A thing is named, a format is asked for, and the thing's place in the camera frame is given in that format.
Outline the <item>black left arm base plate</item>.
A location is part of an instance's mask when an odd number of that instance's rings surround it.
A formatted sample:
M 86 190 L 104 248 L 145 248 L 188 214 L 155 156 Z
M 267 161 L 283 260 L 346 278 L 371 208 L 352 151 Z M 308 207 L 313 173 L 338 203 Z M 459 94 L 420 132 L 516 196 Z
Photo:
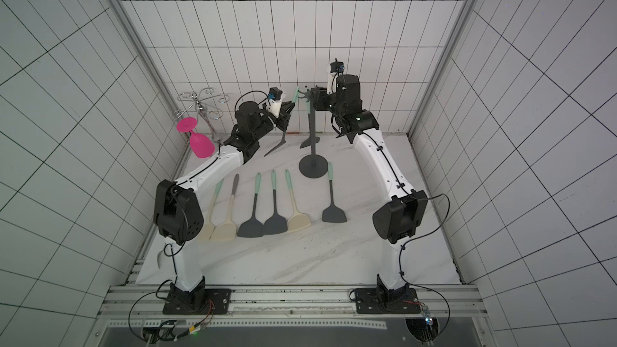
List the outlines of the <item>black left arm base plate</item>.
M 228 313 L 231 289 L 200 289 L 185 292 L 173 287 L 170 289 L 162 313 L 165 315 L 224 315 Z

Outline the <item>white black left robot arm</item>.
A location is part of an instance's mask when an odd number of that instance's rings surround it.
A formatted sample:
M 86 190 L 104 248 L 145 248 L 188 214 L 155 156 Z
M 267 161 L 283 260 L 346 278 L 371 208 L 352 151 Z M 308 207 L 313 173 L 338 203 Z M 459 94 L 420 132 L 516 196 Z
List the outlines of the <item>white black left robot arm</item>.
M 259 106 L 246 101 L 236 110 L 236 125 L 217 152 L 187 175 L 175 181 L 163 180 L 156 189 L 154 224 L 165 239 L 164 251 L 175 261 L 175 292 L 189 297 L 203 289 L 205 279 L 193 240 L 202 231 L 204 218 L 199 194 L 207 192 L 253 157 L 259 140 L 274 128 L 286 131 L 293 101 L 274 101 Z

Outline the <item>cream spatula grey handle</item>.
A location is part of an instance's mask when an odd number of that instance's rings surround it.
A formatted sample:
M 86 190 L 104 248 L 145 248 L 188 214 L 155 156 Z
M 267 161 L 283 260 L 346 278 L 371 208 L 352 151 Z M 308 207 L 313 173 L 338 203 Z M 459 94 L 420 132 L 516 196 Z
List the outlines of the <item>cream spatula grey handle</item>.
M 236 174 L 232 184 L 231 197 L 228 206 L 228 214 L 226 216 L 226 219 L 214 229 L 212 235 L 210 236 L 210 239 L 213 241 L 230 241 L 236 237 L 237 225 L 233 221 L 233 210 L 238 186 L 239 175 Z

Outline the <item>cream spatula mint handle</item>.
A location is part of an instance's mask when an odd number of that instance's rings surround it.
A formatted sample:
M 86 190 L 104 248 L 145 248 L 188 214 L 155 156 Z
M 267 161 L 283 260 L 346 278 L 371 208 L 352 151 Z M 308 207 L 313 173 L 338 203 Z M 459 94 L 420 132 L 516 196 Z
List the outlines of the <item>cream spatula mint handle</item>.
M 211 217 L 212 214 L 214 212 L 214 208 L 215 208 L 215 204 L 217 202 L 217 198 L 219 196 L 220 190 L 223 186 L 223 182 L 224 180 L 222 179 L 215 187 L 214 189 L 214 193 L 212 195 L 212 199 L 210 201 L 210 206 L 208 208 L 207 211 L 207 217 L 204 220 L 204 225 L 202 227 L 202 231 L 200 231 L 199 235 L 198 235 L 198 240 L 208 240 L 210 239 L 214 229 L 215 229 L 215 225 L 211 222 Z

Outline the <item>grey slotted turner mint handle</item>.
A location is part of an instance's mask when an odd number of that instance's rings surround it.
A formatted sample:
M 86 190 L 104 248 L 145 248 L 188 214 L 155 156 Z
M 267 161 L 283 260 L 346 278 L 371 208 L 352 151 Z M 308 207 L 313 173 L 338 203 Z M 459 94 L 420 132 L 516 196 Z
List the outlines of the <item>grey slotted turner mint handle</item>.
M 279 149 L 285 143 L 285 136 L 287 129 L 289 128 L 289 122 L 291 120 L 291 114 L 296 104 L 298 103 L 300 90 L 297 88 L 291 101 L 284 101 L 285 93 L 278 87 L 270 88 L 267 95 L 267 104 L 264 106 L 264 110 L 267 112 L 268 117 L 271 118 L 276 128 L 283 132 L 281 141 L 266 152 L 266 156 L 273 151 Z

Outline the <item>grey spatula mint handle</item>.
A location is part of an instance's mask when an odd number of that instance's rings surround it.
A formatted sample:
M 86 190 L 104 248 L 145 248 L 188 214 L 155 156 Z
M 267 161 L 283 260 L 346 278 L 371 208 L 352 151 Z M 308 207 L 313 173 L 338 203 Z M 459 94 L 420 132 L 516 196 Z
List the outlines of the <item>grey spatula mint handle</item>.
M 237 231 L 237 236 L 244 239 L 255 239 L 264 236 L 264 224 L 256 217 L 257 203 L 260 193 L 261 173 L 255 176 L 255 191 L 252 205 L 252 215 L 249 220 L 242 223 Z
M 273 188 L 273 215 L 264 223 L 264 234 L 278 235 L 285 233 L 288 230 L 288 221 L 278 212 L 277 205 L 277 176 L 276 171 L 271 172 L 271 183 Z
M 324 223 L 346 223 L 347 217 L 344 210 L 337 207 L 334 202 L 334 172 L 332 162 L 328 163 L 328 178 L 330 204 L 323 210 L 321 220 Z

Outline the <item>cream turner mint handle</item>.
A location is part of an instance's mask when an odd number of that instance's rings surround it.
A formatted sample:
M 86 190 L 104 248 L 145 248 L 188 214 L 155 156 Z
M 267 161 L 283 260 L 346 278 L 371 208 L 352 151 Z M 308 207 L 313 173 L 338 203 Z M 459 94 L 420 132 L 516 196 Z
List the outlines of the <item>cream turner mint handle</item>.
M 295 232 L 303 230 L 311 225 L 311 219 L 306 213 L 302 213 L 298 210 L 295 194 L 292 186 L 292 178 L 289 170 L 284 171 L 287 186 L 289 188 L 289 194 L 291 198 L 293 214 L 288 220 L 288 232 Z

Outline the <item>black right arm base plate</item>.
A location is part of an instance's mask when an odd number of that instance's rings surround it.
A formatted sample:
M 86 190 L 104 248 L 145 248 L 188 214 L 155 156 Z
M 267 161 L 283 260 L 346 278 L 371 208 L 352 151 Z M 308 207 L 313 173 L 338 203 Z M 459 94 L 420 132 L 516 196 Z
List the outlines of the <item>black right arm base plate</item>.
M 401 289 L 381 288 L 355 289 L 352 292 L 356 312 L 363 315 L 418 314 L 421 305 L 416 290 L 403 286 Z

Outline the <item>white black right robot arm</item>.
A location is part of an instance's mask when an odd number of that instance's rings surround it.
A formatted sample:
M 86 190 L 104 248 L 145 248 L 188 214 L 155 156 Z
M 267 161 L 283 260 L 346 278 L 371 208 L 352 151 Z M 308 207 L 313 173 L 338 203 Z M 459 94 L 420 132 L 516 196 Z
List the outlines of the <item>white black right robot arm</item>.
M 409 287 L 403 279 L 399 255 L 403 240 L 416 234 L 427 206 L 427 195 L 403 176 L 390 154 L 372 112 L 363 109 L 361 84 L 356 75 L 331 72 L 325 88 L 310 90 L 311 106 L 331 113 L 337 136 L 347 138 L 360 152 L 376 181 L 383 205 L 372 215 L 374 229 L 384 240 L 377 287 L 383 301 L 401 296 Z

